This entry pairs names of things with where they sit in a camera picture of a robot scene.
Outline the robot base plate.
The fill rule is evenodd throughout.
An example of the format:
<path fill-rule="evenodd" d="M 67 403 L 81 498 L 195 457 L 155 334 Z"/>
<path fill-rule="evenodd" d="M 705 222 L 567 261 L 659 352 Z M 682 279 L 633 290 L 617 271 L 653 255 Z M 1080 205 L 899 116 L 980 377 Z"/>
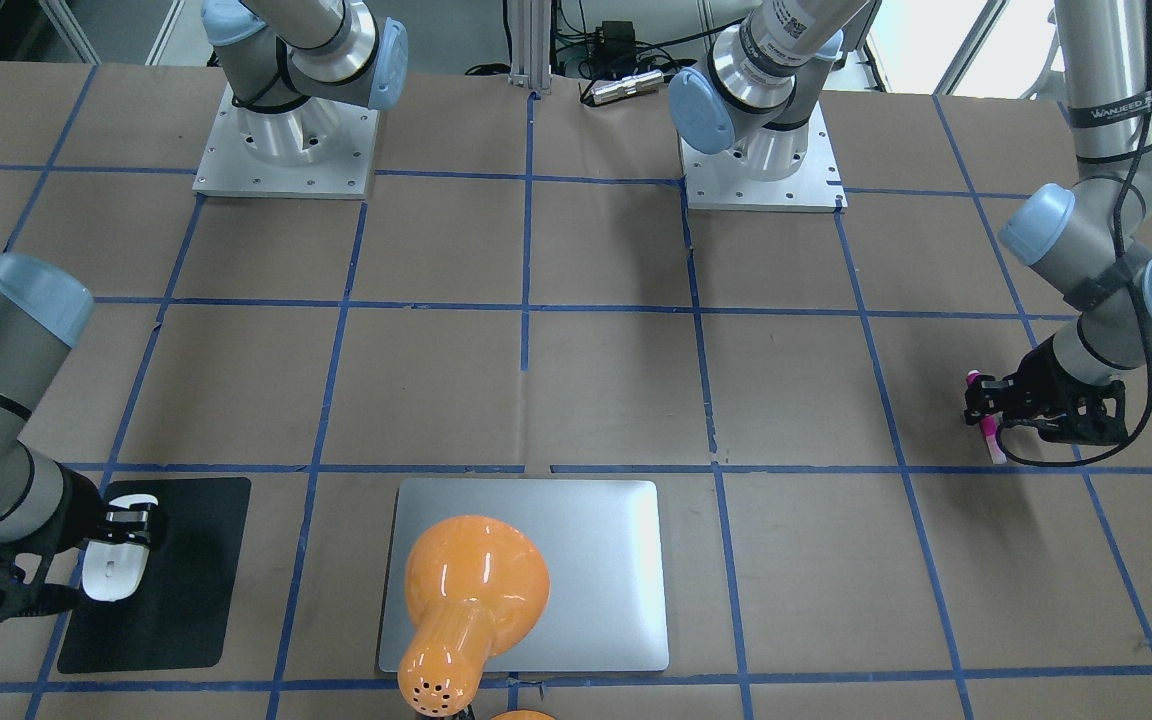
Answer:
<path fill-rule="evenodd" d="M 804 124 L 760 127 L 713 154 L 705 151 L 727 132 L 694 119 L 675 124 L 691 210 L 835 213 L 849 205 L 818 101 Z"/>
<path fill-rule="evenodd" d="M 282 114 L 234 105 L 225 88 L 194 191 L 229 199 L 365 200 L 380 111 L 311 99 Z"/>

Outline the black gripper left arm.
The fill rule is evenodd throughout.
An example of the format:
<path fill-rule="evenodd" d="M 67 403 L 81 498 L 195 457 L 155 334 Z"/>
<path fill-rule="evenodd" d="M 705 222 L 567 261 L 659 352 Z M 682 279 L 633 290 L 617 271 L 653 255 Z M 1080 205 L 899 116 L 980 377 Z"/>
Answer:
<path fill-rule="evenodd" d="M 968 374 L 964 404 L 968 425 L 1002 414 L 1006 427 L 1034 427 L 1052 444 L 1117 446 L 1129 437 L 1126 384 L 1079 381 L 1059 364 L 1052 340 L 1028 353 L 1005 379 Z"/>

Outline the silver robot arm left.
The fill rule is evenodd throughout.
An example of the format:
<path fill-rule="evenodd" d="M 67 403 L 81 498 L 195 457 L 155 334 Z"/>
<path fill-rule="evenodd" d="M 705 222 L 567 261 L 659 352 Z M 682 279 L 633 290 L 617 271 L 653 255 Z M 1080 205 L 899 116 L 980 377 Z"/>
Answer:
<path fill-rule="evenodd" d="M 763 1 L 723 26 L 708 55 L 669 82 L 681 141 L 707 156 L 782 135 L 804 145 L 826 61 L 838 58 L 861 1 Z M 1047 183 L 998 237 L 1076 311 L 1009 376 L 970 373 L 964 420 L 998 457 L 1005 429 L 1115 454 L 1139 427 L 1123 378 L 1152 381 L 1152 1 L 1058 1 L 1068 123 L 1078 181 Z"/>

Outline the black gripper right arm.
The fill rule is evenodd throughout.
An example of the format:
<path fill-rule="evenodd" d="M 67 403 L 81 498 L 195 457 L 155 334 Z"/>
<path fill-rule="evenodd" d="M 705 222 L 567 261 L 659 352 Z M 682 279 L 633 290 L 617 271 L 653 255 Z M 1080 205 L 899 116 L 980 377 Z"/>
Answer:
<path fill-rule="evenodd" d="M 61 470 L 63 495 L 58 510 L 24 538 L 0 541 L 0 623 L 13 617 L 44 617 L 76 609 L 82 593 L 70 585 L 47 583 L 58 553 L 81 546 L 101 521 L 101 541 L 159 550 L 168 533 L 168 515 L 157 505 L 108 505 L 96 484 L 73 470 Z"/>

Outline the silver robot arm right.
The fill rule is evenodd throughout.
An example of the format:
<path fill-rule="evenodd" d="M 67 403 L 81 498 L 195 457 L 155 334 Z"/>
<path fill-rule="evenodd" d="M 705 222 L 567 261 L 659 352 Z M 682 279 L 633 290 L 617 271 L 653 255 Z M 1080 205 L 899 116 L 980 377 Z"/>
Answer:
<path fill-rule="evenodd" d="M 206 1 L 200 18 L 228 88 L 195 191 L 364 197 L 379 115 L 410 68 L 403 24 L 364 1 Z M 0 253 L 0 623 L 127 600 L 166 538 L 156 497 L 104 500 L 20 442 L 93 306 L 65 270 Z"/>

